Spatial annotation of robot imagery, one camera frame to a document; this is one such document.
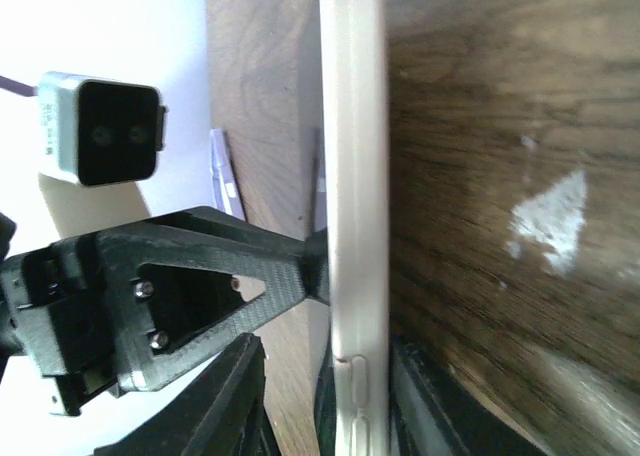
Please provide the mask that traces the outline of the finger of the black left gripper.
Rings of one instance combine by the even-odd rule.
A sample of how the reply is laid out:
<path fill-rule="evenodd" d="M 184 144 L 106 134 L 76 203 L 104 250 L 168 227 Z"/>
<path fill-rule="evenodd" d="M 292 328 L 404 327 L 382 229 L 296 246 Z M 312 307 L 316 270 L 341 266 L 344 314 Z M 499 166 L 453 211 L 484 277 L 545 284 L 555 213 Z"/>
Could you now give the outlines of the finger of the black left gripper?
<path fill-rule="evenodd" d="M 301 241 L 210 207 L 103 230 L 97 253 L 125 392 L 157 391 L 304 299 L 329 299 L 325 230 Z"/>

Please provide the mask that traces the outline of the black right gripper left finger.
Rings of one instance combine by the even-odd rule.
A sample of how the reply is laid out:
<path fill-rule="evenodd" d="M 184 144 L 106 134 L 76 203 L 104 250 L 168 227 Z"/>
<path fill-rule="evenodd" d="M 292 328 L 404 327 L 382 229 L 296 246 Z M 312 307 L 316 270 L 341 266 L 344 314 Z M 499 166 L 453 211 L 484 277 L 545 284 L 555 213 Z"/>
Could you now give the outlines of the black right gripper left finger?
<path fill-rule="evenodd" d="M 278 455 L 264 408 L 261 339 L 237 337 L 163 410 L 120 441 L 94 450 L 108 456 Z"/>

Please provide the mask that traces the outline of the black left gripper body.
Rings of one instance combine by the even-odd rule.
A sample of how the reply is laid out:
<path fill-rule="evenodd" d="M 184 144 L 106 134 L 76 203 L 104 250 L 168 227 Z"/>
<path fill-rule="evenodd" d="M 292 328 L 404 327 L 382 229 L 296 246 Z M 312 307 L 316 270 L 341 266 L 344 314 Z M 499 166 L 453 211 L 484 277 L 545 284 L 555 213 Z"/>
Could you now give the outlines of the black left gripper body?
<path fill-rule="evenodd" d="M 1 356 L 37 367 L 54 415 L 75 417 L 101 392 L 150 388 L 148 330 L 125 316 L 147 284 L 133 255 L 107 258 L 107 242 L 131 245 L 136 221 L 1 257 Z"/>

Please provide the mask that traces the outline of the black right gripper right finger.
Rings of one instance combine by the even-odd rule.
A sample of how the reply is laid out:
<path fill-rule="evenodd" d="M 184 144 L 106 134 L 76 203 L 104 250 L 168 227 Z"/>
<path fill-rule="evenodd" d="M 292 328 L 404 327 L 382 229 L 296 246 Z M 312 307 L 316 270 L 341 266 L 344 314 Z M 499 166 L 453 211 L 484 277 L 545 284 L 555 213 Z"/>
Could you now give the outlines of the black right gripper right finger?
<path fill-rule="evenodd" d="M 482 406 L 424 348 L 392 345 L 394 455 L 541 455 Z"/>

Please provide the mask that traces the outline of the light blue phone case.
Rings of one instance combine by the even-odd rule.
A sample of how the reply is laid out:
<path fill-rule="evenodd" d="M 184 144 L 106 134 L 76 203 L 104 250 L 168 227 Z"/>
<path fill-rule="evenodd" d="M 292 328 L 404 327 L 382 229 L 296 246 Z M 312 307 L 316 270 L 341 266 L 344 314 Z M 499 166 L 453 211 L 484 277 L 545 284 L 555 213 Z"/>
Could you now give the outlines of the light blue phone case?
<path fill-rule="evenodd" d="M 210 130 L 210 149 L 214 207 L 245 221 L 244 206 L 235 178 L 226 133 L 222 129 Z"/>

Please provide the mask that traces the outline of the beige phone case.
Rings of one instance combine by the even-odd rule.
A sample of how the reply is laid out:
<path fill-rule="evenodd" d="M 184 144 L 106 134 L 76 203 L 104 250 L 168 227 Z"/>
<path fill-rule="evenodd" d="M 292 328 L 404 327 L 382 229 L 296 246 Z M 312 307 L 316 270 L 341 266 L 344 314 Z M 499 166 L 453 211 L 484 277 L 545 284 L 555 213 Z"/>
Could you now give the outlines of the beige phone case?
<path fill-rule="evenodd" d="M 335 452 L 387 455 L 389 125 L 384 0 L 319 0 Z"/>

